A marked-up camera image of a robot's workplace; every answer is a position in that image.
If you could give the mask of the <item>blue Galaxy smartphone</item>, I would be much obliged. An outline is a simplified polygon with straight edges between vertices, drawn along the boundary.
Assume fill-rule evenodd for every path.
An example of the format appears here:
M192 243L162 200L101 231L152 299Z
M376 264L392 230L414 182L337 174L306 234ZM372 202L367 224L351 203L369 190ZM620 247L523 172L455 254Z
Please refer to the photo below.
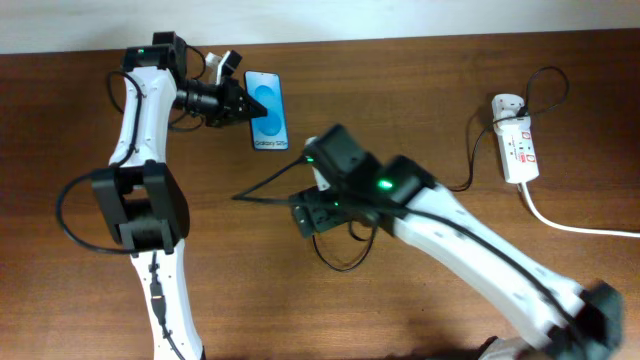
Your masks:
M285 151L289 148L286 112L280 76L276 73L246 71L248 94L266 109L262 117L250 121L256 151Z

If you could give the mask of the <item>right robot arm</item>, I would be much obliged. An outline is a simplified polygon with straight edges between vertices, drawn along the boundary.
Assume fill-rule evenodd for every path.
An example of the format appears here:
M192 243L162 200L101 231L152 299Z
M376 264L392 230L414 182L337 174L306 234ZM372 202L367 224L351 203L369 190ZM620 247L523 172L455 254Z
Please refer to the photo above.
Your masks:
M609 359L623 342L621 294L590 288L526 256L469 213L430 173L405 156L381 164L336 125L302 151L316 186L291 196L305 237L345 223L384 231L439 261L516 329L455 359Z

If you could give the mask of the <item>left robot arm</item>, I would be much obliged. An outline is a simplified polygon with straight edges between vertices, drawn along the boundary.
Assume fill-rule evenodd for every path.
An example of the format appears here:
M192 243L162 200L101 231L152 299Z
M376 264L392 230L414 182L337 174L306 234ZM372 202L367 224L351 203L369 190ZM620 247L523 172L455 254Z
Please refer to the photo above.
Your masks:
M157 32L148 46L127 48L120 69L126 100L116 148L91 186L116 243L140 280L156 359L205 358L184 270L189 207L167 165L170 114L183 110L208 127L235 125L266 114L234 79L242 57L234 50L207 54L208 81L187 74L189 45L174 32Z

